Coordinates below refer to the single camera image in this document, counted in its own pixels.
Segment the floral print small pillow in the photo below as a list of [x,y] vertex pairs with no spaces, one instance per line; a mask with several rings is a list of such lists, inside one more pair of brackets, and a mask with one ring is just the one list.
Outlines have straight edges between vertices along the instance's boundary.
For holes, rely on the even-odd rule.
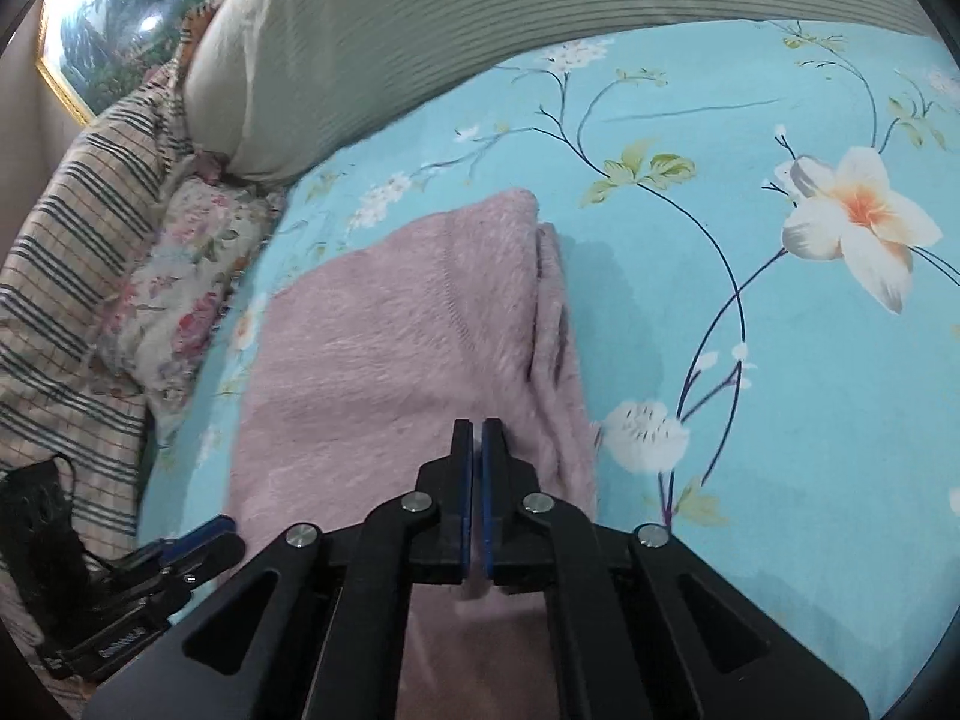
[[284,206],[280,192],[185,179],[106,309],[96,356],[145,395],[161,442],[179,429],[221,312]]

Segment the plaid beige blanket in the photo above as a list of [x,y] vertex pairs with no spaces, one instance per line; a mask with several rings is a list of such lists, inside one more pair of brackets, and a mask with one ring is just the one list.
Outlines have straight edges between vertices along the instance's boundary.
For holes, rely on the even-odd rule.
[[75,718],[85,705],[80,679],[41,665],[14,564],[59,580],[57,608],[75,622],[85,584],[70,562],[132,550],[146,405],[94,367],[94,342],[155,239],[167,177],[192,153],[182,87],[215,11],[194,8],[174,57],[83,128],[2,266],[3,717]]

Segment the framed landscape painting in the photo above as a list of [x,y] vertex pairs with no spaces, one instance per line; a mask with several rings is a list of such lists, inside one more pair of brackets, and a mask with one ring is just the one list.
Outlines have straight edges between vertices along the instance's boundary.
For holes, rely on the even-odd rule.
[[203,0],[43,0],[37,70],[78,124],[166,64]]

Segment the green striped pillow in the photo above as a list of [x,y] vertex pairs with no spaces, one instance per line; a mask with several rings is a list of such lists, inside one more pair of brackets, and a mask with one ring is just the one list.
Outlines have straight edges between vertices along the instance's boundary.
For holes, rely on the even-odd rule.
[[934,32],[919,0],[223,0],[190,60],[185,114],[195,145],[236,176],[286,181],[513,55],[778,16]]

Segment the mauve fleece sweater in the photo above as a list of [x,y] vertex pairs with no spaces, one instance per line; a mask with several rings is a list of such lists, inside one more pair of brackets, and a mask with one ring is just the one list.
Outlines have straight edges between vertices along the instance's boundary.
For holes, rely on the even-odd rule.
[[560,244],[520,188],[407,224],[270,301],[229,515],[251,551],[293,523],[355,525],[448,451],[456,421],[490,418],[547,493],[596,510]]

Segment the turquoise floral bed sheet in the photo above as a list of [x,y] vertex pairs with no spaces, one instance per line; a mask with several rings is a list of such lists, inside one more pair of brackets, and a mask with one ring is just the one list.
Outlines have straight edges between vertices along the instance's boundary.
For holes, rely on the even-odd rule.
[[522,187],[560,238],[599,517],[669,527],[898,704],[958,606],[958,68],[932,37],[709,21],[516,55],[291,188],[141,539],[217,515],[270,304]]

